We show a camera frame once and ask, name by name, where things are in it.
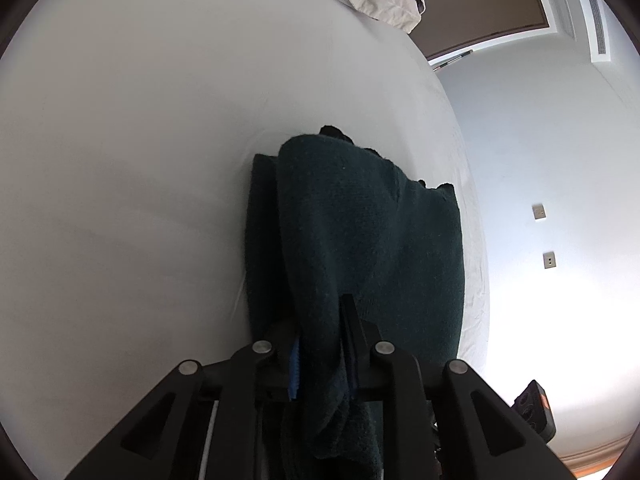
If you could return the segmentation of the dark green knit sweater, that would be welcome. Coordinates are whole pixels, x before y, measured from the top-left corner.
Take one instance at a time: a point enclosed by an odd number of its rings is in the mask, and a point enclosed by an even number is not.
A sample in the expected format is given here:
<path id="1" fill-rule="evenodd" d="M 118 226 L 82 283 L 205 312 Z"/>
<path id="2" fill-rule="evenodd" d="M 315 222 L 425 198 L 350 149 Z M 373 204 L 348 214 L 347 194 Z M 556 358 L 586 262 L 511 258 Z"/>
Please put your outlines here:
<path id="1" fill-rule="evenodd" d="M 376 479 L 375 419 L 352 395 L 343 296 L 419 360 L 458 351 L 464 307 L 460 211 L 334 127 L 254 157 L 245 228 L 250 333 L 298 378 L 267 405 L 273 479 Z"/>

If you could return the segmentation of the white bed sheet mattress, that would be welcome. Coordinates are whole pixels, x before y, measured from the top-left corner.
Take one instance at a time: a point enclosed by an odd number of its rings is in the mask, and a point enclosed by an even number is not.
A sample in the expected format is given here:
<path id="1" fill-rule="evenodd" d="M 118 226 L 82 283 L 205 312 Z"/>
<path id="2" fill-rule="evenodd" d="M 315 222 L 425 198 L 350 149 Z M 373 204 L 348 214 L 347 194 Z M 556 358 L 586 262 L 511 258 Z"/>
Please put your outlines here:
<path id="1" fill-rule="evenodd" d="M 248 339 L 250 166 L 325 125 L 449 182 L 459 356 L 488 339 L 480 207 L 442 84 L 337 0 L 39 0 L 1 59 L 1 421 L 68 474 L 176 364 Z"/>

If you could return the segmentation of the brown wooden door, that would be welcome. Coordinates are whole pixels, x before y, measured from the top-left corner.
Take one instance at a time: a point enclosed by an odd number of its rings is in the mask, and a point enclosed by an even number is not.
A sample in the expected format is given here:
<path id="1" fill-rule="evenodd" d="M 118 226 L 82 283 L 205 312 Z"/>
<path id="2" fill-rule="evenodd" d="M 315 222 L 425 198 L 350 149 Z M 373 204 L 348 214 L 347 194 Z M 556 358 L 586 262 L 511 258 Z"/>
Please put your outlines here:
<path id="1" fill-rule="evenodd" d="M 425 0 L 410 38 L 428 60 L 481 42 L 545 29 L 541 0 Z"/>

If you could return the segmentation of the white air vent grille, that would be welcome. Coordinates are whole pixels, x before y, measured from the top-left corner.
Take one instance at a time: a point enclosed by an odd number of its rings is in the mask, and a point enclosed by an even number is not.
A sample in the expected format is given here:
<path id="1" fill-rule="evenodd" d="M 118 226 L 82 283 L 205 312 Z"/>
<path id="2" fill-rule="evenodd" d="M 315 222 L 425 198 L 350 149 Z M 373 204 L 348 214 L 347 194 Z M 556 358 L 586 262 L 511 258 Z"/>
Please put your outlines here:
<path id="1" fill-rule="evenodd" d="M 608 63 L 611 61 L 611 45 L 602 0 L 579 1 L 587 31 L 591 62 Z"/>

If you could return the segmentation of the lower wall socket plate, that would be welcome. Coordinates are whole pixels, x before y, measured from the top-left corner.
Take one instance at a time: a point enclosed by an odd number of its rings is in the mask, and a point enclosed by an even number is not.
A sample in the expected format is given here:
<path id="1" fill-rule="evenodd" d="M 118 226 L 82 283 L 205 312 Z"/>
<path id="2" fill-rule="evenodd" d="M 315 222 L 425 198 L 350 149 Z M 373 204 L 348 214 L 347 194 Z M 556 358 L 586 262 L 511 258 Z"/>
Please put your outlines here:
<path id="1" fill-rule="evenodd" d="M 542 255 L 542 258 L 544 258 L 545 269 L 553 269 L 556 267 L 556 258 L 554 252 L 545 252 Z"/>

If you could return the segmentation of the upper wall switch plate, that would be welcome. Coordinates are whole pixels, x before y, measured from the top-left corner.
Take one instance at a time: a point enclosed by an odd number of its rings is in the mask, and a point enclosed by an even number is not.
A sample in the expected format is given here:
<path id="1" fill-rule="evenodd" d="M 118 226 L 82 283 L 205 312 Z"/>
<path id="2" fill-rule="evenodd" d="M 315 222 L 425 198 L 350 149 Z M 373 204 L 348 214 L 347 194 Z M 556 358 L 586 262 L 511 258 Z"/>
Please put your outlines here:
<path id="1" fill-rule="evenodd" d="M 545 218 L 547 218 L 546 210 L 544 209 L 544 205 L 543 204 L 535 204 L 535 205 L 533 205 L 532 206 L 532 211 L 533 211 L 534 219 L 536 221 L 544 220 Z"/>

